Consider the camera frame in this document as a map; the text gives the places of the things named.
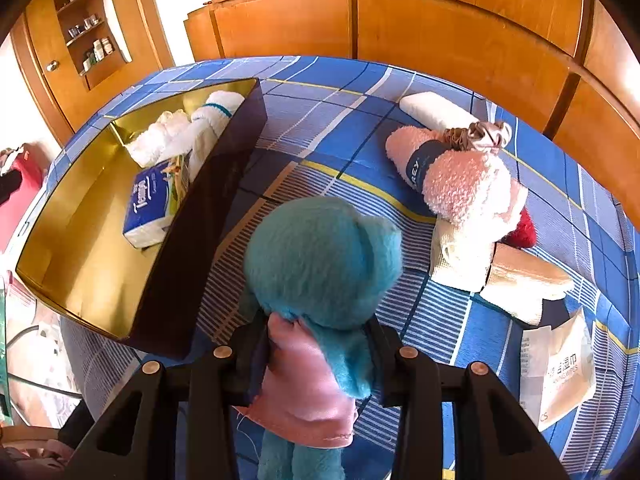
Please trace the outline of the blue plaid bedsheet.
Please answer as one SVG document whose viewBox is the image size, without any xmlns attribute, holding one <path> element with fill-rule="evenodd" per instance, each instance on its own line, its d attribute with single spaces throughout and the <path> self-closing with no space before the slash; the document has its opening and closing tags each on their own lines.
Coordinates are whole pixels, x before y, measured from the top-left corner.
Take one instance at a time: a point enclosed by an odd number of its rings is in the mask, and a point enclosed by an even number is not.
<svg viewBox="0 0 640 480">
<path fill-rule="evenodd" d="M 268 56 L 201 62 L 146 77 L 112 99 L 51 165 L 54 191 L 70 164 L 111 120 L 217 80 L 255 77 L 267 121 L 235 194 L 224 251 L 209 273 L 198 333 L 227 340 L 240 324 L 242 257 L 259 220 L 280 203 L 338 196 L 402 232 L 405 270 L 378 318 L 406 344 L 455 366 L 486 362 L 511 390 L 520 384 L 522 326 L 485 300 L 434 283 L 427 274 L 431 213 L 387 159 L 384 143 L 410 117 L 403 96 L 434 91 L 479 112 L 475 92 L 410 70 L 318 56 Z M 570 312 L 585 315 L 597 374 L 596 393 L 544 432 L 574 479 L 603 479 L 639 426 L 639 233 L 622 205 L 574 159 L 520 118 L 499 110 L 513 129 L 501 157 L 529 190 L 537 232 L 534 254 L 565 270 L 574 286 Z"/>
</svg>

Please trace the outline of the brown striped scrunchie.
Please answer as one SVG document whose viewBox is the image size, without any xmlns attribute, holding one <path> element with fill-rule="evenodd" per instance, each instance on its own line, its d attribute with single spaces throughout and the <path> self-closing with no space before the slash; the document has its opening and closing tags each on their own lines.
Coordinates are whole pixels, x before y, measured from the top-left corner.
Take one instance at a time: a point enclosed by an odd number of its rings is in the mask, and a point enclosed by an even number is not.
<svg viewBox="0 0 640 480">
<path fill-rule="evenodd" d="M 457 151 L 477 151 L 497 155 L 512 139 L 512 128 L 507 122 L 472 122 L 466 128 L 444 131 L 444 142 Z"/>
</svg>

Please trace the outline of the wooden headboard cabinet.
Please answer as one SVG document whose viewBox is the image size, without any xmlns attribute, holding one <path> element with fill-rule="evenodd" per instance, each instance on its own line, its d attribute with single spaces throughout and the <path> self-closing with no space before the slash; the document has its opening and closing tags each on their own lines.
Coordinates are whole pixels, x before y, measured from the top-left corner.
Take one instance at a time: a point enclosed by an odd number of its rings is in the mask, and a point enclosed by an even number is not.
<svg viewBox="0 0 640 480">
<path fill-rule="evenodd" d="M 318 54 L 420 70 L 480 92 L 639 215 L 639 44 L 605 0 L 207 0 L 197 60 Z"/>
</svg>

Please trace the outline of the pink towel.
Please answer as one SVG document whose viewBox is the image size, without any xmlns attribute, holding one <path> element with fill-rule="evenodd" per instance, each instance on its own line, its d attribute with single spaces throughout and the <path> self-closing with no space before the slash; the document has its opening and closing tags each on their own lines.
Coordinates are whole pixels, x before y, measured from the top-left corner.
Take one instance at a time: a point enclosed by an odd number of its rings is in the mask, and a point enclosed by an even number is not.
<svg viewBox="0 0 640 480">
<path fill-rule="evenodd" d="M 518 227 L 528 189 L 499 155 L 456 150 L 441 132 L 413 126 L 393 131 L 385 151 L 428 209 L 456 228 L 501 240 Z"/>
</svg>

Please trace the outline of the white cleaning wipes pack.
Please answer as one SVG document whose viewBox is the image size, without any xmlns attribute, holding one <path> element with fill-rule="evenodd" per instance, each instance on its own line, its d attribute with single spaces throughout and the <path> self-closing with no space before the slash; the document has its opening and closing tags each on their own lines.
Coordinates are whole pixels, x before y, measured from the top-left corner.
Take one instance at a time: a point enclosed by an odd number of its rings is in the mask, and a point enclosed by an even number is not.
<svg viewBox="0 0 640 480">
<path fill-rule="evenodd" d="M 597 375 L 584 310 L 558 327 L 526 330 L 521 342 L 520 405 L 539 431 L 591 400 Z"/>
</svg>

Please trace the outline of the wooden wall shelf niche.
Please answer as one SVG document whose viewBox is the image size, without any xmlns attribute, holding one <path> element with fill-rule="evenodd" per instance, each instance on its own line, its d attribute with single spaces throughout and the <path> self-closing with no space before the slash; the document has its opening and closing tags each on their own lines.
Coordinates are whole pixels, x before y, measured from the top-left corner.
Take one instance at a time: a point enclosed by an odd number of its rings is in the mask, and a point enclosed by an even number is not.
<svg viewBox="0 0 640 480">
<path fill-rule="evenodd" d="M 113 0 L 53 2 L 66 50 L 88 90 L 129 62 Z"/>
</svg>

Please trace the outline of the red knit sock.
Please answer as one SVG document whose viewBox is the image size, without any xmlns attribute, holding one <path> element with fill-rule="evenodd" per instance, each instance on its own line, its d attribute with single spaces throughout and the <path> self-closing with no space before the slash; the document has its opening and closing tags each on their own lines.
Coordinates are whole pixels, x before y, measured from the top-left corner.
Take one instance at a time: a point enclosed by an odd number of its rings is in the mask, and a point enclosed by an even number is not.
<svg viewBox="0 0 640 480">
<path fill-rule="evenodd" d="M 521 211 L 521 218 L 516 228 L 501 240 L 503 244 L 518 249 L 532 248 L 537 241 L 534 222 L 526 208 Z"/>
</svg>

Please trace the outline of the teal plush toy pink skirt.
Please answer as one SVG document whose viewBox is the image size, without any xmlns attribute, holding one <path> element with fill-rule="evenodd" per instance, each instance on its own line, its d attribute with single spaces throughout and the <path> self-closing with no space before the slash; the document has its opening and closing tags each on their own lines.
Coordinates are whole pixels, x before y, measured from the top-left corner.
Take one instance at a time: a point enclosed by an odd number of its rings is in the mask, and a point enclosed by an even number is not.
<svg viewBox="0 0 640 480">
<path fill-rule="evenodd" d="M 261 479 L 341 479 L 374 364 L 364 326 L 402 272 L 402 235 L 338 197 L 290 200 L 244 255 L 242 315 L 267 317 L 269 358 L 242 408 L 261 426 Z"/>
</svg>

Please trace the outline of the cream cloth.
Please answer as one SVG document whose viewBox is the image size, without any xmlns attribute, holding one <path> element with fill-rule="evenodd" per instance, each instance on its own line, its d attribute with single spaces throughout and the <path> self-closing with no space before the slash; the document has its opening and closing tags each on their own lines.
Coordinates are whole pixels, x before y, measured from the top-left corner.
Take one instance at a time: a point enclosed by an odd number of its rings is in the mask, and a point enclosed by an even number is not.
<svg viewBox="0 0 640 480">
<path fill-rule="evenodd" d="M 436 220 L 430 278 L 437 284 L 480 295 L 522 323 L 536 326 L 544 300 L 561 300 L 573 279 L 553 263 L 484 235 Z"/>
</svg>

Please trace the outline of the red storage box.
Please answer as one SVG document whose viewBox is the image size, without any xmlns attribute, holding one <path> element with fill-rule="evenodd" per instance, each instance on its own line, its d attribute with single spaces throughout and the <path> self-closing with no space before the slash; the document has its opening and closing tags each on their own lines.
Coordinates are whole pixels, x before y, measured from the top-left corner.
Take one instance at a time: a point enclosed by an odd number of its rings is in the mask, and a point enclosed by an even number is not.
<svg viewBox="0 0 640 480">
<path fill-rule="evenodd" d="M 9 241 L 23 218 L 27 207 L 32 203 L 43 185 L 43 164 L 46 156 L 37 145 L 22 144 L 19 148 L 5 148 L 1 151 L 1 174 L 11 169 L 21 171 L 23 181 L 20 188 L 9 200 L 1 205 L 1 251 L 5 252 Z"/>
</svg>

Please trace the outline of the blue Tempo tissue pack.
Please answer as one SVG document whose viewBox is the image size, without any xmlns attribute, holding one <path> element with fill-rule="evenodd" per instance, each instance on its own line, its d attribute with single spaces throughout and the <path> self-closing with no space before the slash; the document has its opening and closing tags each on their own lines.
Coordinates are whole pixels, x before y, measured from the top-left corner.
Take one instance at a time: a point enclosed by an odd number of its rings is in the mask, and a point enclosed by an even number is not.
<svg viewBox="0 0 640 480">
<path fill-rule="evenodd" d="M 160 244 L 190 186 L 186 155 L 146 168 L 134 178 L 122 235 L 134 248 Z"/>
</svg>

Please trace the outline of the gold tray box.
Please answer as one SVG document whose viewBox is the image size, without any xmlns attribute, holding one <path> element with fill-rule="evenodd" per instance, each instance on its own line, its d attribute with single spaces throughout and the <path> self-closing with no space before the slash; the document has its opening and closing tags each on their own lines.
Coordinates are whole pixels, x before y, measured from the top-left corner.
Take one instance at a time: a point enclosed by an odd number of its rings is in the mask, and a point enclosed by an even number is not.
<svg viewBox="0 0 640 480">
<path fill-rule="evenodd" d="M 124 226 L 141 168 L 126 142 L 165 110 L 191 113 L 216 90 L 238 92 L 244 100 L 165 238 L 135 248 Z M 56 172 L 58 182 L 18 246 L 17 276 L 46 306 L 88 330 L 144 352 L 185 358 L 226 218 L 266 120 L 256 78 L 216 81 L 113 120 Z"/>
</svg>

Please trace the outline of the white soap bar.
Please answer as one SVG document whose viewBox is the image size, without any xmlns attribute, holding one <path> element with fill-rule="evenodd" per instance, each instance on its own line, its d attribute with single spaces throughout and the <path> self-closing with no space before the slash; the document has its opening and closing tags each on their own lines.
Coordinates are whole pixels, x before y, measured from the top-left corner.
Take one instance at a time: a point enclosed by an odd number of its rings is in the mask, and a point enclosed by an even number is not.
<svg viewBox="0 0 640 480">
<path fill-rule="evenodd" d="M 431 130 L 468 128 L 478 122 L 477 117 L 462 107 L 431 91 L 404 96 L 399 101 L 399 108 Z"/>
</svg>

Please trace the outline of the white knit gloves pair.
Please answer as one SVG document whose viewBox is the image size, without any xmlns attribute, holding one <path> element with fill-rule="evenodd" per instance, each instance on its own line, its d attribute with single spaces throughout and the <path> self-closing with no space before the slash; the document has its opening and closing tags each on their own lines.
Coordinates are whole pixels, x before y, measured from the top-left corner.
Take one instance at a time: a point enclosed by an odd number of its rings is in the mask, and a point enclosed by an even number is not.
<svg viewBox="0 0 640 480">
<path fill-rule="evenodd" d="M 186 156 L 190 181 L 193 182 L 244 100 L 238 92 L 212 92 L 205 103 L 194 110 L 188 123 L 178 129 L 158 160 L 163 162 L 178 155 Z"/>
</svg>

